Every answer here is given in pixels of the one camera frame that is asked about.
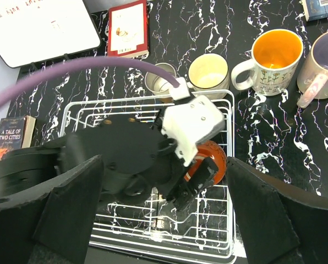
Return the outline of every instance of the barcode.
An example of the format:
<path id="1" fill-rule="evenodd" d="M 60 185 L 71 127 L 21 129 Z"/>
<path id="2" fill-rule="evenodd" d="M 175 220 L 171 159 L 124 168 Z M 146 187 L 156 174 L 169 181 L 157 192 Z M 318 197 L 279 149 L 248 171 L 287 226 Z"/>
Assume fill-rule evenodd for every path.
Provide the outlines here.
<path id="1" fill-rule="evenodd" d="M 319 4 L 321 7 L 328 6 L 328 0 L 319 0 Z"/>
<path id="2" fill-rule="evenodd" d="M 123 49 L 118 50 L 118 54 L 135 51 L 135 50 L 136 50 L 136 48 L 123 48 Z"/>

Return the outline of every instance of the table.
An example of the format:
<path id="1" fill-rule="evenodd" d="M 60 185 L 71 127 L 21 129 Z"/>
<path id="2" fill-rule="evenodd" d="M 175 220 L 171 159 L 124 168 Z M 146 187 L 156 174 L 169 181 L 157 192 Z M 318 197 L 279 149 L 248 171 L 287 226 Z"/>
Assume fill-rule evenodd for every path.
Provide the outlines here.
<path id="1" fill-rule="evenodd" d="M 254 40 L 271 29 L 290 29 L 302 38 L 304 56 L 286 92 L 264 97 L 230 86 L 236 99 L 235 156 L 264 173 L 328 197 L 328 99 L 314 101 L 305 110 L 296 106 L 297 73 L 311 44 L 328 31 L 328 19 L 306 23 L 297 0 L 158 0 L 150 2 L 149 9 L 150 55 L 143 60 L 169 63 L 179 76 L 187 76 L 190 63 L 210 52 L 224 56 L 231 70 L 250 57 Z M 107 12 L 92 17 L 102 45 L 74 57 L 106 54 Z M 25 67 L 20 76 L 32 71 Z M 51 140 L 58 136 L 63 108 L 69 102 L 150 95 L 143 79 L 141 71 L 121 68 L 67 74 L 12 100 L 8 116 L 44 119 L 43 138 Z"/>

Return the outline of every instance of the white wire rack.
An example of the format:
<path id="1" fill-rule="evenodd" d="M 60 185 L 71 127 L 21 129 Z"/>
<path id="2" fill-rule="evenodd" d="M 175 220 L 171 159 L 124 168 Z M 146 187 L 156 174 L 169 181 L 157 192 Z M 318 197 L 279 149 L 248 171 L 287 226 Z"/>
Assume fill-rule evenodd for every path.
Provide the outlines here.
<path id="1" fill-rule="evenodd" d="M 195 95 L 226 92 L 231 100 L 212 100 L 226 119 L 226 128 L 214 139 L 234 156 L 234 97 L 228 90 L 195 92 Z M 114 114 L 153 122 L 162 96 L 72 102 L 64 111 L 60 135 L 94 127 Z M 234 263 L 232 255 L 235 217 L 227 185 L 203 191 L 184 212 L 177 212 L 154 188 L 140 206 L 111 203 L 96 215 L 90 245 L 147 255 L 173 263 Z"/>

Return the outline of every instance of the orange plate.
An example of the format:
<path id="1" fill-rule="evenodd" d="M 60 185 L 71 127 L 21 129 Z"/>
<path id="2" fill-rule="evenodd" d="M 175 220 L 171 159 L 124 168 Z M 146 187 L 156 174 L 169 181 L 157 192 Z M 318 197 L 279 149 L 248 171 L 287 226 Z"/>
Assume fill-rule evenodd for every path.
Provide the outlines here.
<path id="1" fill-rule="evenodd" d="M 185 180 L 189 181 L 191 179 L 191 176 L 201 165 L 204 158 L 211 157 L 219 169 L 219 171 L 214 176 L 214 184 L 218 184 L 224 178 L 226 171 L 226 155 L 224 150 L 217 143 L 210 140 L 202 145 L 199 145 L 197 149 L 198 153 L 195 157 L 196 162 L 184 176 Z"/>

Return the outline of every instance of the whiteboard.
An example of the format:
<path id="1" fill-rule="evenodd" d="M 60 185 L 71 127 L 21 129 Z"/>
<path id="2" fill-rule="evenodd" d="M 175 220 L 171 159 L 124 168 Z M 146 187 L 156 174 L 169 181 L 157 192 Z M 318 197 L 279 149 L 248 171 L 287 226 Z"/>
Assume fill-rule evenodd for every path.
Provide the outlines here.
<path id="1" fill-rule="evenodd" d="M 0 56 L 12 68 L 100 43 L 83 0 L 0 0 Z"/>

